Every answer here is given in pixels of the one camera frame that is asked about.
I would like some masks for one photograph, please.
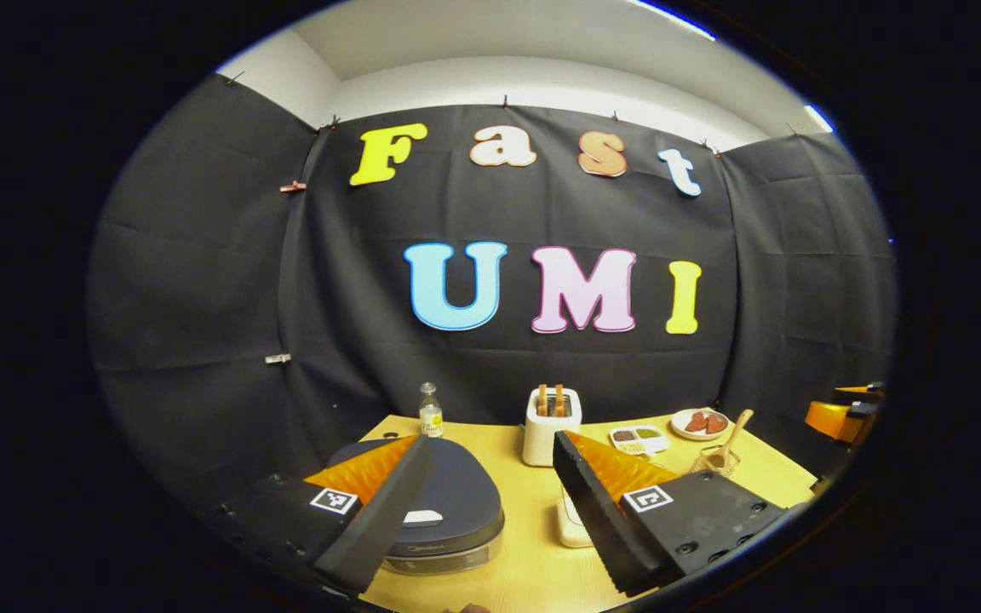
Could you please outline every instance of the yellow letter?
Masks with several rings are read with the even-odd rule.
[[[577,163],[590,175],[618,177],[627,172],[627,159],[620,154],[627,145],[623,144],[619,136],[605,132],[585,132],[577,140],[577,146],[581,147],[580,154],[577,154]]]
[[[501,136],[500,140],[491,140]],[[495,125],[475,133],[475,140],[485,140],[472,147],[472,162],[479,166],[528,166],[535,162],[536,154],[529,147],[529,133],[513,125]]]
[[[665,322],[669,334],[694,334],[698,329],[698,319],[694,318],[694,295],[702,268],[694,261],[673,261],[668,265],[673,274],[676,289],[673,290],[673,317]]]
[[[371,129],[362,135],[362,163],[351,177],[352,186],[379,183],[396,177],[396,170],[389,168],[388,159],[404,163],[411,154],[411,139],[423,140],[426,127],[421,123],[398,125],[396,128]]]

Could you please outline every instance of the pink letter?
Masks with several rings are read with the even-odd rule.
[[[544,274],[540,317],[532,319],[532,329],[542,334],[565,330],[560,302],[570,311],[577,329],[585,329],[600,302],[600,315],[593,327],[600,331],[627,331],[634,328],[630,314],[630,269],[637,257],[626,249],[608,249],[596,261],[593,274],[585,279],[573,253],[565,247],[541,247],[532,252]]]

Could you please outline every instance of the black fabric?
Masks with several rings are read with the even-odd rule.
[[[736,341],[720,406],[772,414],[748,430],[805,466],[832,451],[800,434],[812,400],[887,378],[898,279],[880,206],[833,135],[723,152],[739,267]]]
[[[114,418],[153,474],[210,504],[319,458],[289,403],[277,284],[313,132],[211,75],[151,129],[97,226],[90,346]]]
[[[396,175],[350,186],[370,129],[423,123]],[[529,133],[537,160],[484,167],[468,158],[474,133],[515,125]],[[622,137],[627,174],[596,177],[577,164],[577,140],[598,129]],[[284,257],[284,342],[297,400],[310,414],[340,420],[335,450],[389,414],[417,415],[419,385],[435,381],[445,420],[511,424],[529,392],[562,383],[580,393],[584,419],[614,421],[712,403],[732,341],[736,253],[731,213],[711,152],[677,136],[577,112],[453,106],[404,110],[325,129],[308,191],[291,222]],[[702,187],[687,198],[657,152],[676,147]],[[404,249],[444,242],[453,306],[474,298],[470,242],[498,241],[501,303],[477,329],[443,331],[416,318]],[[635,329],[602,333],[592,323],[538,334],[541,268],[534,248],[572,249],[589,275],[604,249],[631,249]],[[670,261],[703,269],[698,331],[670,335]]]

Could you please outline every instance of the small basket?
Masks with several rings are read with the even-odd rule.
[[[740,456],[738,456],[735,453],[735,451],[729,450],[728,461],[725,462],[725,465],[723,467],[716,468],[716,466],[712,465],[712,463],[709,463],[708,458],[712,454],[717,453],[717,450],[720,449],[721,449],[720,445],[705,447],[704,450],[698,453],[698,458],[696,458],[696,462],[694,462],[693,465],[691,465],[690,473],[700,473],[700,471],[702,470],[711,470],[713,471],[713,473],[720,474],[721,477],[731,476],[732,469],[735,469],[738,463],[740,463]]]

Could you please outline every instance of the glass bottle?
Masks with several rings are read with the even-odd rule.
[[[437,396],[433,395],[437,392],[437,387],[426,381],[419,391],[423,392],[422,402],[419,403],[420,431],[437,438],[441,435],[441,404],[437,403]]]

